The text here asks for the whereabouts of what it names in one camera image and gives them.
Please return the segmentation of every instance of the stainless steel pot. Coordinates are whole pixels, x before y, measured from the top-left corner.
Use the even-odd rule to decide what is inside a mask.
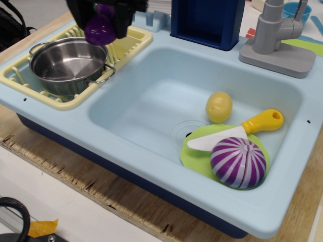
[[[44,45],[35,54],[32,50]],[[106,64],[108,51],[105,46],[91,45],[83,37],[70,37],[54,42],[43,42],[29,51],[29,67],[40,80],[45,91],[58,96],[80,94],[89,82],[102,83],[110,79],[116,69]],[[95,81],[105,67],[114,70],[105,80]]]

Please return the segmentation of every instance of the white knife blade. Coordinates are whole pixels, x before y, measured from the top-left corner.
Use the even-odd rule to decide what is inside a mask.
[[[212,151],[214,146],[221,140],[229,137],[238,137],[248,139],[246,131],[242,126],[223,130],[214,134],[206,135],[200,138],[189,140],[187,146],[194,150]]]

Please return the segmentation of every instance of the faucet base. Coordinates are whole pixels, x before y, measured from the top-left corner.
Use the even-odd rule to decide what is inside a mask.
[[[312,69],[316,54],[311,50],[281,43],[271,54],[258,54],[252,50],[253,41],[248,39],[240,49],[240,61],[296,78],[307,77]]]

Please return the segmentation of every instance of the yellow knife handle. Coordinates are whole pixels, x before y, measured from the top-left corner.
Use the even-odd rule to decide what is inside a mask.
[[[275,109],[267,109],[252,117],[241,126],[247,134],[254,134],[261,131],[274,131],[284,124],[284,117],[281,112]]]

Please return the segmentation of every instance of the purple toy object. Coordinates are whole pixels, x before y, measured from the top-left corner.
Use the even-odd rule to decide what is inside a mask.
[[[211,167],[224,184],[239,189],[256,186],[266,172],[266,160],[253,142],[231,137],[217,143],[211,153]]]
[[[98,4],[97,15],[94,15],[84,28],[85,40],[93,45],[107,45],[115,41],[116,32],[112,25],[115,9],[108,5]]]

